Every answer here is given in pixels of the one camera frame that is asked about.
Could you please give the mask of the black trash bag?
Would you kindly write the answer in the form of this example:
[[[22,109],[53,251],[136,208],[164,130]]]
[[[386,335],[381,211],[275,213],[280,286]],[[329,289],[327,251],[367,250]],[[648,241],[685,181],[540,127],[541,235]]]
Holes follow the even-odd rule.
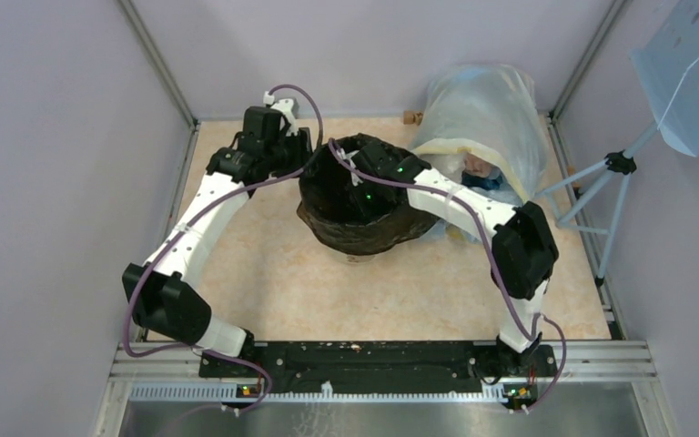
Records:
[[[359,133],[334,141],[357,150],[357,170],[375,178],[413,184],[432,165],[408,150]],[[298,216],[323,245],[350,255],[376,255],[424,235],[438,218],[413,208],[405,188],[358,178],[335,159],[328,144],[314,153],[299,177]]]

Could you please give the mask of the beige round trash bin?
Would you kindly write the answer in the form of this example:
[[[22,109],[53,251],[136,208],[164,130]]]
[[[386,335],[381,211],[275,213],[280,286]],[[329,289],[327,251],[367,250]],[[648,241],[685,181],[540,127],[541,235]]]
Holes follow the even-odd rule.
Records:
[[[349,264],[365,264],[365,263],[372,262],[373,260],[375,260],[375,258],[377,258],[376,255],[350,255],[350,254],[347,254],[345,256],[345,260]]]

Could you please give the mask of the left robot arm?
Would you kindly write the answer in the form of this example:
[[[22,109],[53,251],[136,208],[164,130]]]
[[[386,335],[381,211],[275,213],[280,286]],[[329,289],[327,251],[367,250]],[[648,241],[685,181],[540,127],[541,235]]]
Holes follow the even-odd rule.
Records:
[[[234,376],[250,373],[252,334],[223,321],[198,292],[206,262],[230,221],[255,191],[298,177],[312,155],[292,98],[249,107],[230,146],[210,158],[198,191],[167,239],[122,275],[131,323],[220,355]]]

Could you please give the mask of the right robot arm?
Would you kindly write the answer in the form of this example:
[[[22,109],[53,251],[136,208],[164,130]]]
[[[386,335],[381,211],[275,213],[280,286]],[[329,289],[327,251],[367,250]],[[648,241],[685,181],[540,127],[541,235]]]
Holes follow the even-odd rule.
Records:
[[[329,147],[355,181],[381,185],[386,196],[405,198],[411,208],[482,243],[508,313],[496,340],[497,362],[510,375],[530,368],[542,338],[538,330],[542,300],[559,258],[542,208],[534,202],[518,207],[487,198],[415,155],[396,158],[379,145],[351,153],[339,149],[335,141]]]

